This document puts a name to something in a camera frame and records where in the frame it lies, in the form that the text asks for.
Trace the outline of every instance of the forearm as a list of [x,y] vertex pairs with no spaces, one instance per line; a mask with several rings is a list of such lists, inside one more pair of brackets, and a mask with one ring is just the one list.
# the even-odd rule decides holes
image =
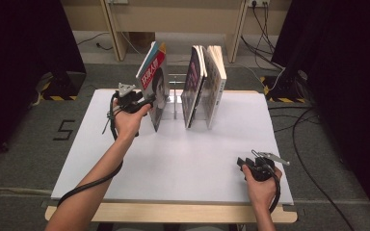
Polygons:
[[276,230],[268,208],[266,208],[265,206],[254,206],[253,205],[253,210],[256,216],[257,230],[259,231]]
[[[118,137],[78,186],[101,179],[116,170],[132,141],[132,138]],[[103,200],[111,181],[112,179],[65,200],[52,216],[46,230],[86,229]]]

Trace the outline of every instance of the white tabletop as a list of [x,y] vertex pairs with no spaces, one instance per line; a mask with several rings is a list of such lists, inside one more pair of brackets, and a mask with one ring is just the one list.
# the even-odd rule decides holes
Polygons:
[[[52,193],[59,199],[72,190],[113,142],[102,131],[114,90],[96,90]],[[124,158],[105,195],[112,201],[233,204],[249,202],[237,158],[253,159],[251,150],[278,155],[273,125],[263,94],[224,92],[213,128],[195,120],[190,129],[164,116],[156,133],[148,116],[140,136]],[[280,204],[293,204],[283,166]]]

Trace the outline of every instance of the book stand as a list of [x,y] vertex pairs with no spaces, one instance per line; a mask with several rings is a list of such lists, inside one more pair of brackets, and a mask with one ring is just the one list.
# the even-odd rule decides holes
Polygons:
[[[182,90],[178,89],[178,86],[185,84],[184,80],[177,80],[177,76],[186,76],[186,74],[169,74],[173,80],[170,81],[170,90],[169,100],[167,102],[166,108],[162,114],[162,120],[167,119],[182,119],[184,120],[183,111],[182,111],[182,100],[181,93]],[[194,120],[206,120],[206,115],[204,108],[199,103],[197,105],[197,110],[195,113]]]

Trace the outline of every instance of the standing book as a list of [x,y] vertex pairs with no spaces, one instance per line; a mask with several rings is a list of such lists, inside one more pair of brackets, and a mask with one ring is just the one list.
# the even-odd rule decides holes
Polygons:
[[155,131],[158,131],[162,113],[170,95],[167,52],[164,42],[154,41],[151,44],[151,48],[138,70],[136,79],[144,98],[155,95],[155,101],[149,110],[149,115]]
[[195,45],[192,47],[191,52],[185,86],[181,94],[182,111],[186,128],[190,128],[192,125],[200,99],[203,81],[206,76],[202,47]]
[[203,49],[207,78],[203,84],[203,108],[208,129],[212,128],[226,84],[226,71],[221,46]]

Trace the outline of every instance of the gray carpet floor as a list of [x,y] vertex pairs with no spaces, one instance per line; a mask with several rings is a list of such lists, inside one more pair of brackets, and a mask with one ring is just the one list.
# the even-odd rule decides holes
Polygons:
[[[135,84],[138,65],[86,64],[86,80],[75,101],[41,101],[20,121],[7,152],[0,153],[0,231],[43,230],[45,206],[62,170],[79,125],[96,89],[116,88],[119,82]],[[186,73],[187,66],[169,66],[172,74]],[[258,76],[273,71],[254,70]],[[260,82],[244,67],[226,68],[227,90],[257,90]],[[278,224],[277,230],[349,230],[345,220],[310,180],[304,169],[333,200],[356,230],[370,230],[370,202],[355,176],[340,162],[339,151],[317,110],[305,115],[293,139],[292,125],[310,103],[269,102],[277,145],[283,159],[299,219]],[[58,132],[64,120],[63,129]],[[299,150],[295,151],[294,143]],[[93,223],[90,230],[95,230]],[[162,230],[159,224],[116,224],[115,230]],[[187,224],[182,230],[227,230],[226,225]],[[247,230],[255,230],[248,224]]]

